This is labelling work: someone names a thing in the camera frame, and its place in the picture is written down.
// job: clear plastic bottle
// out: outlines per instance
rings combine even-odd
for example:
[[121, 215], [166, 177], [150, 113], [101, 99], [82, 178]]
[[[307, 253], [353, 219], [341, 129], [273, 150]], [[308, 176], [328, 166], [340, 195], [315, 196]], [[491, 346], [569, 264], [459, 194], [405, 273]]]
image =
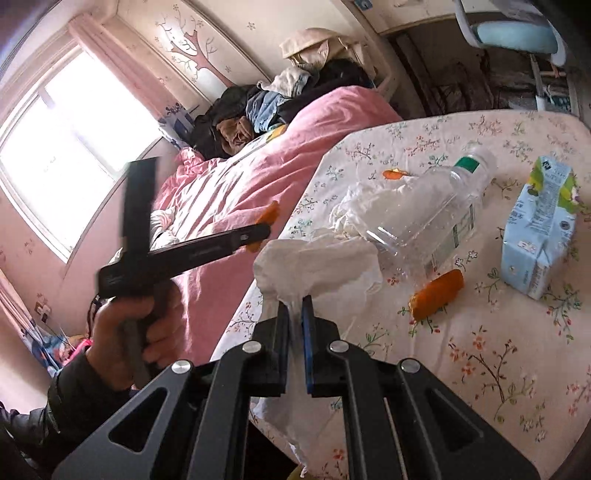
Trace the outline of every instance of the clear plastic bottle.
[[382, 192], [364, 219], [367, 238], [393, 257], [401, 276], [422, 288], [473, 234], [495, 172], [495, 156], [478, 146], [453, 167], [432, 167], [401, 188]]

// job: hand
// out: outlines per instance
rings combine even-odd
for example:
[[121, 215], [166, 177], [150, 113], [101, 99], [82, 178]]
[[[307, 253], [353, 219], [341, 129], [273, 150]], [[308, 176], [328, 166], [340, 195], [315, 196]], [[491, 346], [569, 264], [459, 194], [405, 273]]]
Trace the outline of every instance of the hand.
[[[126, 319], [140, 320], [148, 316], [153, 308], [152, 297], [117, 299], [96, 314], [93, 345], [86, 351], [86, 357], [103, 382], [115, 391], [126, 390], [134, 383], [118, 326]], [[142, 354], [145, 362], [156, 362], [160, 368], [165, 368], [179, 359], [184, 340], [183, 312], [181, 293], [174, 284], [170, 288], [166, 314], [150, 325], [146, 333], [148, 346]]]

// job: bedsheet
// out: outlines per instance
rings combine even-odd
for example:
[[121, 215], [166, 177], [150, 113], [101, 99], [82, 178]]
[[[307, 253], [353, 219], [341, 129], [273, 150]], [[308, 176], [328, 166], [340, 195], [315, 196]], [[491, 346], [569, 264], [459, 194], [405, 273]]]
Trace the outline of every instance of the bedsheet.
[[[307, 239], [328, 226], [329, 213], [352, 183], [380, 178], [386, 168], [420, 174], [453, 165], [471, 145], [488, 147], [499, 162], [484, 197], [478, 232], [452, 259], [465, 287], [432, 317], [413, 322], [398, 279], [383, 272], [370, 310], [344, 337], [373, 358], [419, 359], [549, 478], [564, 461], [591, 417], [591, 135], [576, 118], [558, 113], [490, 111], [418, 119], [356, 132], [320, 163], [280, 238]], [[570, 164], [580, 184], [582, 211], [563, 272], [541, 301], [499, 278], [504, 227], [539, 155]], [[251, 285], [212, 359], [250, 337], [276, 305], [262, 304]], [[317, 439], [310, 464], [316, 478], [348, 478], [341, 402]], [[286, 454], [276, 430], [252, 421]]]
[[[377, 91], [336, 89], [304, 108], [285, 133], [249, 154], [203, 161], [185, 152], [155, 207], [176, 206], [171, 230], [187, 240], [254, 223], [276, 200], [281, 210], [272, 227], [276, 238], [327, 151], [353, 131], [397, 120]], [[186, 356], [194, 363], [209, 360], [252, 282], [254, 259], [242, 249], [176, 279], [187, 305]]]

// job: blue chair cushion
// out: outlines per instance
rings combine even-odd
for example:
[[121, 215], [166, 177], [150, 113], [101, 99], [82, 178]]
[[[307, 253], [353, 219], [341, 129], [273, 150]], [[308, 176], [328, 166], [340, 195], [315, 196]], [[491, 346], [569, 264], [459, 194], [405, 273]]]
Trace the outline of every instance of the blue chair cushion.
[[480, 41], [490, 47], [545, 54], [558, 51], [556, 37], [549, 25], [497, 21], [484, 22], [472, 28]]

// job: chair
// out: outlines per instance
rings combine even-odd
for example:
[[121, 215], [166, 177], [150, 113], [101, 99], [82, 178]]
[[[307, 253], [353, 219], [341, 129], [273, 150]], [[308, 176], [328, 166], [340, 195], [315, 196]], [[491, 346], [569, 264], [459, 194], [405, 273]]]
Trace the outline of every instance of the chair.
[[556, 29], [532, 5], [521, 0], [493, 0], [493, 3], [506, 16], [523, 21], [499, 20], [475, 25], [470, 25], [462, 0], [453, 2], [457, 23], [472, 47], [500, 47], [530, 55], [535, 79], [535, 102], [538, 110], [546, 110], [544, 84], [535, 55], [549, 55], [550, 61], [559, 67], [565, 64], [566, 47]]

